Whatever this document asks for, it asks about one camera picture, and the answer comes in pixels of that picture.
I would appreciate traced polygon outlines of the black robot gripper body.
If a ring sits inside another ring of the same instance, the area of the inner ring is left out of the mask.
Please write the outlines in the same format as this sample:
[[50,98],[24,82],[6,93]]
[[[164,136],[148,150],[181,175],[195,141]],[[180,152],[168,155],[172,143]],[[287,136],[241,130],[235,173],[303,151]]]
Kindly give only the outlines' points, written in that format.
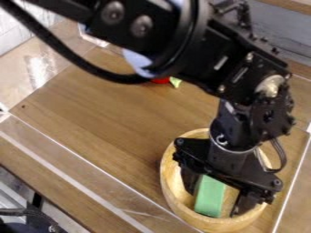
[[276,139],[271,140],[279,156],[279,168],[269,168],[259,154],[259,148],[233,150],[228,143],[216,139],[177,137],[173,141],[172,159],[179,167],[187,167],[197,174],[207,175],[240,191],[253,191],[271,204],[283,188],[276,173],[284,167],[284,150]]

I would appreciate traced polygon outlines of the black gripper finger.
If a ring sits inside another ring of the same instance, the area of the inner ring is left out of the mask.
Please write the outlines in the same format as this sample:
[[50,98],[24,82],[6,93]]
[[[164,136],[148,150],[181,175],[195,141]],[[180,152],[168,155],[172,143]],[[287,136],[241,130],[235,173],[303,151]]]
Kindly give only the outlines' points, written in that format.
[[183,187],[189,195],[193,195],[196,192],[196,183],[197,183],[200,177],[201,177],[201,175],[197,174],[196,172],[193,172],[187,167],[181,168]]
[[229,217],[244,215],[252,210],[257,204],[263,204],[264,199],[261,195],[253,191],[240,191],[237,194],[236,202],[232,207]]

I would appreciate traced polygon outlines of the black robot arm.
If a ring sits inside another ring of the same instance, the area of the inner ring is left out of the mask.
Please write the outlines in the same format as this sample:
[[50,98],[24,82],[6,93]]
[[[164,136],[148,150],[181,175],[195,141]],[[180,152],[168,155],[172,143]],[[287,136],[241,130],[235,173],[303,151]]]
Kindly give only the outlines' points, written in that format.
[[263,142],[275,144],[295,119],[287,63],[252,33],[247,0],[26,0],[76,21],[85,33],[120,46],[131,75],[109,75],[81,60],[57,38],[49,44],[88,72],[123,83],[175,75],[219,97],[204,139],[179,137],[173,159],[183,186],[195,193],[203,177],[237,189],[231,214],[272,203],[283,188],[264,164]]

